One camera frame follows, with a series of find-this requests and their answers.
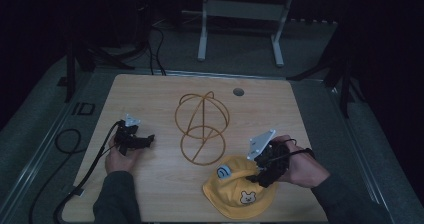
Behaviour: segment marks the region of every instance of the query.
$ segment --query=table surface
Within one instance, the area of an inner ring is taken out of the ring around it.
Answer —
[[[235,88],[243,96],[233,93]],[[93,162],[112,125],[126,113],[141,119],[137,135],[155,134],[155,142],[145,149],[134,169],[136,195],[144,222],[232,222],[223,216],[202,191],[203,183],[215,172],[219,161],[200,166],[189,162],[182,154],[182,127],[193,114],[190,101],[175,112],[186,94],[214,98],[228,109],[229,125],[222,133],[226,148],[224,155],[247,155],[249,140],[270,129],[277,135],[290,134],[298,145],[310,147],[309,139],[289,82],[282,80],[209,78],[182,76],[118,75],[100,115],[92,139],[77,174],[77,185]],[[225,121],[214,105],[205,105],[205,123],[223,129]],[[194,118],[192,125],[202,118]],[[219,157],[222,143],[202,149],[196,161],[207,162]],[[184,138],[184,152],[190,156],[195,141]],[[62,212],[68,222],[94,220],[92,206],[106,176],[104,157],[84,185],[84,194],[72,198]],[[325,213],[309,189],[289,183],[279,183],[271,206],[252,222],[326,221]]]

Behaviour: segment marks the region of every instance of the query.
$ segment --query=hand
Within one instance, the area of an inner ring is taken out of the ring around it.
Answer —
[[[275,137],[274,141],[286,141],[286,145],[290,152],[302,150],[303,148],[296,146],[290,139],[289,135]],[[301,187],[313,188],[317,187],[321,182],[327,179],[330,173],[321,166],[308,153],[299,153],[290,157],[289,169],[278,180],[289,182]]]
[[[106,156],[105,163],[107,174],[114,171],[131,172],[141,154],[142,149],[136,149],[132,152],[128,152],[127,156],[124,156],[118,151],[114,140],[115,136],[109,140],[109,147],[111,148],[110,153]]]

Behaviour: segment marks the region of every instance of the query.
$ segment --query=cartoon face print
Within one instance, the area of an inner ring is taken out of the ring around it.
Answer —
[[[256,201],[255,195],[256,195],[256,192],[251,192],[250,194],[247,194],[247,192],[242,191],[240,202],[243,204],[251,204]]]

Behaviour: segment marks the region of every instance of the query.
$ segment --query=circular wire loop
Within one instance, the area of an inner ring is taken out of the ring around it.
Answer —
[[[178,111],[180,110],[181,106],[183,106],[184,103],[196,99],[196,98],[200,98],[200,101],[197,103],[197,105],[195,106],[195,109],[190,117],[188,126],[186,129],[183,129],[182,126],[180,125],[180,123],[178,122]],[[224,127],[221,130],[218,130],[215,127],[212,127],[210,125],[206,124],[206,103],[211,103],[213,106],[215,106],[219,112],[221,113],[221,115],[224,118]],[[196,117],[196,114],[198,114],[199,109],[201,109],[201,115],[202,115],[202,119],[201,119],[201,124],[200,125],[194,125],[193,124],[193,120]],[[226,143],[225,143],[225,138],[222,135],[222,133],[227,129],[228,125],[230,122],[230,113],[227,109],[227,107],[219,100],[215,99],[215,94],[212,91],[209,91],[208,93],[206,93],[205,95],[198,95],[198,94],[186,94],[184,96],[182,96],[180,98],[179,101],[179,105],[177,107],[177,109],[175,110],[175,123],[178,127],[178,129],[180,129],[180,131],[184,134],[181,138],[180,141],[180,148],[181,148],[181,152],[183,154],[183,156],[191,163],[196,164],[196,165],[210,165],[213,164],[215,162],[217,162],[223,155],[225,152],[225,148],[226,148]],[[193,130],[197,130],[197,129],[201,129],[201,135],[195,135],[193,134]],[[189,158],[188,155],[184,152],[184,139],[186,137],[191,137],[193,139],[199,139],[201,140],[201,146],[199,147],[199,149],[197,150],[196,154],[194,155],[193,158]],[[203,147],[206,145],[206,142],[209,139],[215,138],[217,136],[220,136],[223,142],[223,148],[222,148],[222,152],[219,154],[218,158],[216,158],[215,160],[211,161],[211,162],[198,162],[195,159],[197,158],[197,156],[199,155],[200,151],[203,149]]]

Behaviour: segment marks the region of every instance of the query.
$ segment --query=yellow bucket hat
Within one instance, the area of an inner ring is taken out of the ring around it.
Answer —
[[[226,156],[203,184],[206,197],[224,216],[247,219],[261,214],[271,205],[277,182],[268,188],[247,180],[259,173],[256,163],[245,156]]]

